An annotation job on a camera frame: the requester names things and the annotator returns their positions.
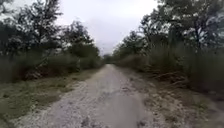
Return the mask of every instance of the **foliage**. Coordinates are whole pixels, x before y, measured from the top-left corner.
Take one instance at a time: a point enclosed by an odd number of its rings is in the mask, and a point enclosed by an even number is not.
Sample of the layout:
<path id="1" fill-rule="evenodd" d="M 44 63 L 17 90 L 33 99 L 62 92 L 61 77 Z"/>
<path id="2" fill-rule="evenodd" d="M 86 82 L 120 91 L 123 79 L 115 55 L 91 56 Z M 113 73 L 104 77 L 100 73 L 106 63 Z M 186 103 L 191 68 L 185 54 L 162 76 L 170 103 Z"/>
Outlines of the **foliage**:
<path id="1" fill-rule="evenodd" d="M 159 0 L 114 51 L 117 64 L 173 85 L 223 92 L 222 0 Z"/>
<path id="2" fill-rule="evenodd" d="M 10 2 L 0 3 L 0 11 Z M 10 15 L 0 21 L 1 82 L 67 75 L 100 65 L 99 50 L 81 22 L 55 24 L 62 15 L 59 0 L 37 0 Z"/>

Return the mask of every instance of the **tree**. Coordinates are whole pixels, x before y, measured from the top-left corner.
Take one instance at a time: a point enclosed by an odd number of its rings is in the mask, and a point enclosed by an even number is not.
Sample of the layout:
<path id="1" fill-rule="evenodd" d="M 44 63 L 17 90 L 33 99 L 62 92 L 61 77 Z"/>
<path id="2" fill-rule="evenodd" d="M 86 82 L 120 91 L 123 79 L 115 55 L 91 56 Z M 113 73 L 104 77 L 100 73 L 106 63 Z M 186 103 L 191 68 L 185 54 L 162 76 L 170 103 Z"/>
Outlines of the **tree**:
<path id="1" fill-rule="evenodd" d="M 161 5 L 152 13 L 152 21 L 168 26 L 165 33 L 178 35 L 187 45 L 201 50 L 216 47 L 221 42 L 222 0 L 160 0 Z"/>
<path id="2" fill-rule="evenodd" d="M 13 2 L 13 0 L 1 0 L 0 1 L 0 15 L 8 14 L 11 12 L 8 8 L 5 7 L 5 4 L 10 4 L 12 2 Z"/>
<path id="3" fill-rule="evenodd" d="M 61 15 L 58 0 L 38 0 L 30 7 L 21 9 L 14 18 L 20 31 L 27 33 L 27 49 L 49 50 L 58 47 L 59 27 L 55 25 Z"/>

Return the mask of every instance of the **shrub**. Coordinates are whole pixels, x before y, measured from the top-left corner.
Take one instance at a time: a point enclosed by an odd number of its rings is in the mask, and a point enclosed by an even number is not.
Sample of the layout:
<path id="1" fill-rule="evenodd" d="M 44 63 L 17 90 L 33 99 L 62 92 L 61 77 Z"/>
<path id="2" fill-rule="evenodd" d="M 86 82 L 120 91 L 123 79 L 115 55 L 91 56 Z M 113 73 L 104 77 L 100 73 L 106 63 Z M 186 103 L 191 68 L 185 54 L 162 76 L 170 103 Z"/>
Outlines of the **shrub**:
<path id="1" fill-rule="evenodd" d="M 50 56 L 39 68 L 42 76 L 60 76 L 80 70 L 79 59 L 69 54 Z"/>
<path id="2" fill-rule="evenodd" d="M 98 68 L 100 65 L 101 65 L 101 60 L 97 57 L 86 57 L 86 58 L 81 58 L 80 60 L 81 69 Z"/>

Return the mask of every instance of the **bush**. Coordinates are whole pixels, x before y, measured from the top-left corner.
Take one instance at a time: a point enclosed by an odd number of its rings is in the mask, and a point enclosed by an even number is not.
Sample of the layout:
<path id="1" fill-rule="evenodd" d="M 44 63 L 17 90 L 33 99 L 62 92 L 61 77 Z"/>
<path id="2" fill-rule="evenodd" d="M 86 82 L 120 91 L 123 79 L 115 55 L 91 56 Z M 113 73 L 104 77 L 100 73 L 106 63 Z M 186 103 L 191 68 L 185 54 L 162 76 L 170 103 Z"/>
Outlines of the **bush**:
<path id="1" fill-rule="evenodd" d="M 27 53 L 12 60 L 0 60 L 0 82 L 61 76 L 80 70 L 80 59 L 69 54 L 43 57 Z"/>
<path id="2" fill-rule="evenodd" d="M 81 58 L 80 60 L 81 69 L 92 69 L 92 68 L 98 68 L 100 66 L 101 66 L 101 60 L 96 57 L 86 57 Z"/>
<path id="3" fill-rule="evenodd" d="M 79 58 L 61 54 L 50 56 L 46 63 L 38 69 L 43 77 L 60 76 L 80 70 Z"/>

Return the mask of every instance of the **vegetation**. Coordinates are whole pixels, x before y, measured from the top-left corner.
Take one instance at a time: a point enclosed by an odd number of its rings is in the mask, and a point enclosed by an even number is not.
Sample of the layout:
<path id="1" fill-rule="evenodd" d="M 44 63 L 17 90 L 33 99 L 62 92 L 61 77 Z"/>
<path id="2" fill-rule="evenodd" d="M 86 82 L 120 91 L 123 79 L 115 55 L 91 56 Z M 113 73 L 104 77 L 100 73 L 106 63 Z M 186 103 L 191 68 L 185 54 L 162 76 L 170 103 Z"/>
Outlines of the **vegetation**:
<path id="1" fill-rule="evenodd" d="M 117 65 L 202 92 L 224 92 L 224 2 L 158 0 L 114 51 Z"/>
<path id="2" fill-rule="evenodd" d="M 72 89 L 69 83 L 95 71 L 82 70 L 101 66 L 99 50 L 79 21 L 55 24 L 62 15 L 59 0 L 9 10 L 12 2 L 0 2 L 0 16 L 7 17 L 0 21 L 0 127 L 58 100 Z"/>
<path id="3" fill-rule="evenodd" d="M 6 83 L 0 86 L 0 122 L 24 116 L 57 101 L 74 89 L 74 81 L 89 78 L 97 70 L 86 70 L 69 76 Z"/>
<path id="4" fill-rule="evenodd" d="M 74 21 L 55 24 L 59 0 L 37 0 L 20 10 L 0 3 L 0 82 L 67 75 L 100 66 L 99 50 L 87 29 Z"/>

